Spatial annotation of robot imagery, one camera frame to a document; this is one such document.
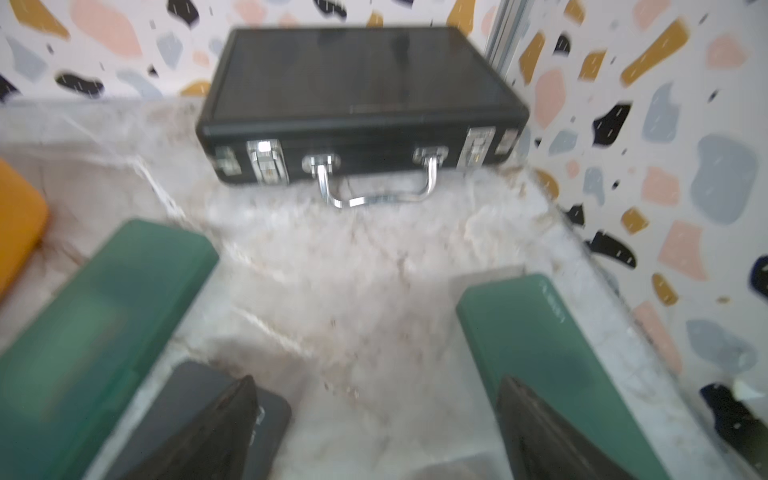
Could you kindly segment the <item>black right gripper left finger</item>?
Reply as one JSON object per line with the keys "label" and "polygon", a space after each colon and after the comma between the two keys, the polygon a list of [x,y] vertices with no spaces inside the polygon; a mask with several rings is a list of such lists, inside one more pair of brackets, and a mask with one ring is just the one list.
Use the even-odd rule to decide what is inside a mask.
{"label": "black right gripper left finger", "polygon": [[240,479],[258,412],[255,382],[231,383],[125,479]]}

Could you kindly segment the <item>black briefcase with metal latches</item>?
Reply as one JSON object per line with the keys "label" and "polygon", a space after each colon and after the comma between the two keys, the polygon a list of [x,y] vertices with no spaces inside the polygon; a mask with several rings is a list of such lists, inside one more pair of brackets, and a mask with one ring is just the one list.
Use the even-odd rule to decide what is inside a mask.
{"label": "black briefcase with metal latches", "polygon": [[239,28],[196,125],[230,185],[314,181],[338,209],[414,203],[504,162],[530,117],[454,27]]}

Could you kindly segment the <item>yellow storage box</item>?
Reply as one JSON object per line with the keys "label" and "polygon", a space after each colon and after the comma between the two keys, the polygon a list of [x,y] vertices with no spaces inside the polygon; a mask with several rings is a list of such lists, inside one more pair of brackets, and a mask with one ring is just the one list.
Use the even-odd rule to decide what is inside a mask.
{"label": "yellow storage box", "polygon": [[49,218],[44,197],[9,163],[1,160],[1,298],[4,298],[33,250]]}

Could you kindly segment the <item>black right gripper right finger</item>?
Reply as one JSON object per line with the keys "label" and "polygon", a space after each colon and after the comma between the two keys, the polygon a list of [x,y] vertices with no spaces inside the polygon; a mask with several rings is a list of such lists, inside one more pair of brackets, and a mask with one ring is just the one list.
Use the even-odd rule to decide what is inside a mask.
{"label": "black right gripper right finger", "polygon": [[632,477],[516,378],[501,379],[496,419],[516,479]]}

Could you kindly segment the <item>dark grey pencil case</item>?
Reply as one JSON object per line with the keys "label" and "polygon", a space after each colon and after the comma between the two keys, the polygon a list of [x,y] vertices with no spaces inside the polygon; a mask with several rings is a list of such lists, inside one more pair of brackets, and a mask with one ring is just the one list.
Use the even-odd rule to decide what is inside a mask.
{"label": "dark grey pencil case", "polygon": [[[106,477],[125,479],[123,476],[129,470],[146,460],[239,379],[200,363],[182,363],[173,371]],[[292,417],[286,399],[257,385],[256,389],[259,407],[240,479],[269,476]]]}

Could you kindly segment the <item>green pencil case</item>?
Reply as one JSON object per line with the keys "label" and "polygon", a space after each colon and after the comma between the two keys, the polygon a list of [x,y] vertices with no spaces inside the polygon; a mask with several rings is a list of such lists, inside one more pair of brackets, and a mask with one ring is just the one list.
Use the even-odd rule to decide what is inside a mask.
{"label": "green pencil case", "polygon": [[219,260],[203,235],[124,223],[1,357],[1,475],[78,479]]}
{"label": "green pencil case", "polygon": [[527,275],[468,287],[456,306],[496,413],[501,379],[523,382],[630,479],[668,474],[550,279]]}

